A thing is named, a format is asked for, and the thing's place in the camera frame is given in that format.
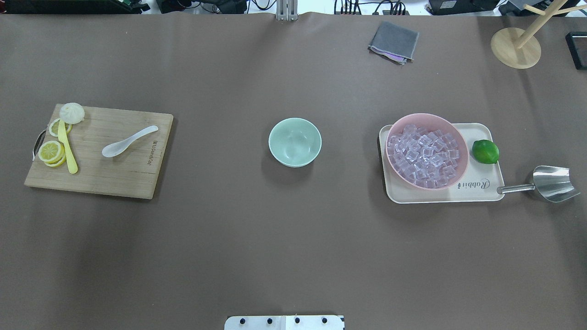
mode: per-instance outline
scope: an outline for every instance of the light green bowl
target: light green bowl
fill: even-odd
[[[269,134],[269,150],[275,159],[289,167],[302,167],[318,156],[322,148],[320,132],[302,118],[287,118]]]

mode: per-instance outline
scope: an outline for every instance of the metal bracket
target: metal bracket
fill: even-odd
[[[278,21],[297,21],[298,0],[277,0],[275,17]]]

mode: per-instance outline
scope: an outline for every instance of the wooden cutting board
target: wooden cutting board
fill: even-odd
[[[56,105],[49,124],[59,117],[62,105]],[[68,172],[67,164],[46,166],[35,158],[25,185],[81,193],[152,199],[167,146],[173,116],[101,107],[83,107],[85,120],[73,125],[69,144],[79,171]],[[122,154],[106,158],[102,148],[121,141],[139,130],[156,125],[159,130],[132,143]],[[45,142],[55,140],[49,134]]]

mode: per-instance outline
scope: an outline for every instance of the white spoon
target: white spoon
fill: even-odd
[[[159,130],[157,126],[149,126],[147,128],[141,129],[137,133],[133,134],[127,139],[122,141],[114,142],[112,144],[108,144],[104,149],[102,149],[102,156],[104,157],[114,157],[120,155],[126,148],[129,147],[131,143],[133,143],[139,137],[145,136],[149,133],[156,132]]]

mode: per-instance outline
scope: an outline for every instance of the folded towel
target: folded towel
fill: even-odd
[[[390,22],[382,22],[369,44],[369,49],[401,65],[414,60],[414,50],[419,32],[402,28]]]

